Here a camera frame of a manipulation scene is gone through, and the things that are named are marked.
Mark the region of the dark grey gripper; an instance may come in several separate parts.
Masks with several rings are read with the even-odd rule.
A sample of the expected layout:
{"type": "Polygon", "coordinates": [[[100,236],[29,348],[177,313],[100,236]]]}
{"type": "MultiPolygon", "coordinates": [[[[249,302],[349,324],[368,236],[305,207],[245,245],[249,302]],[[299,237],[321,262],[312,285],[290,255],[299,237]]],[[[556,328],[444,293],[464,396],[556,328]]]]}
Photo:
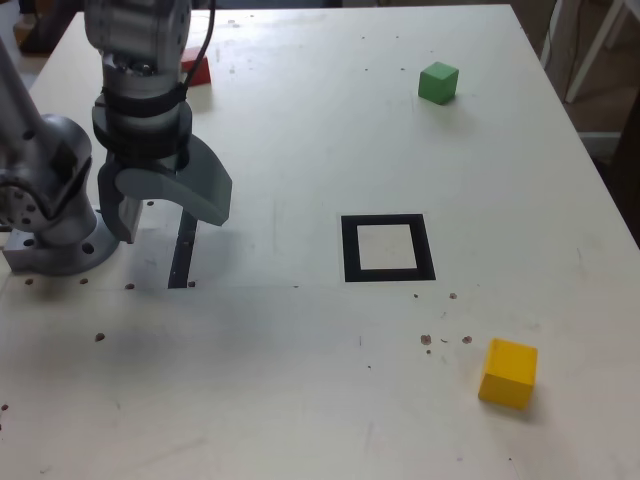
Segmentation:
{"type": "Polygon", "coordinates": [[[164,158],[108,151],[97,176],[102,218],[114,237],[133,244],[141,200],[167,200],[196,219],[222,226],[229,218],[232,180],[216,154],[198,137],[164,158]]]}

